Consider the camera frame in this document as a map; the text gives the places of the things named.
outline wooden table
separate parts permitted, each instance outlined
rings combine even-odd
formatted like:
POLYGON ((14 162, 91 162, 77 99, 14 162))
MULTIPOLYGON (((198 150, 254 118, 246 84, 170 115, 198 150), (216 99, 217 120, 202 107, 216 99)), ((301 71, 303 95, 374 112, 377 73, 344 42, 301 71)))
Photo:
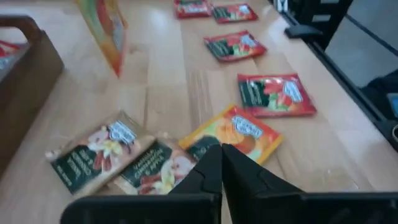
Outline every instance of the wooden table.
MULTIPOLYGON (((72 2, 1 3, 0 13, 32 16, 67 68, 1 180, 2 221, 58 222, 72 199, 44 152, 86 125, 122 108, 148 130, 182 138, 228 104, 241 104, 238 72, 297 72, 318 108, 312 118, 264 120, 286 138, 264 167, 309 192, 398 190, 398 154, 308 47, 285 37, 288 25, 272 6, 248 2, 259 21, 219 25, 212 18, 176 20, 171 0, 122 0, 129 49, 120 80, 72 2), (242 29, 269 49, 265 56, 219 64, 203 45, 204 36, 242 29)), ((0 30, 2 39, 21 36, 0 30)))

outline brand logo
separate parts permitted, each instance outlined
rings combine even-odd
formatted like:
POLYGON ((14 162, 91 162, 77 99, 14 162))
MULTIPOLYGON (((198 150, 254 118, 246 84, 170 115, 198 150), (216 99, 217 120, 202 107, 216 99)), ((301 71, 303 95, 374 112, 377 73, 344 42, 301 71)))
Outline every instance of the brand logo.
POLYGON ((235 129, 241 134, 252 135, 256 139, 262 136, 261 129, 239 115, 232 118, 232 123, 235 125, 235 129))
POLYGON ((120 121, 109 125, 109 138, 112 140, 130 144, 136 139, 136 137, 137 136, 120 121))
POLYGON ((296 83, 294 83, 292 81, 285 82, 283 91, 284 91, 285 95, 288 95, 291 97, 293 102, 297 103, 297 102, 303 101, 303 98, 300 94, 299 88, 297 88, 296 83))

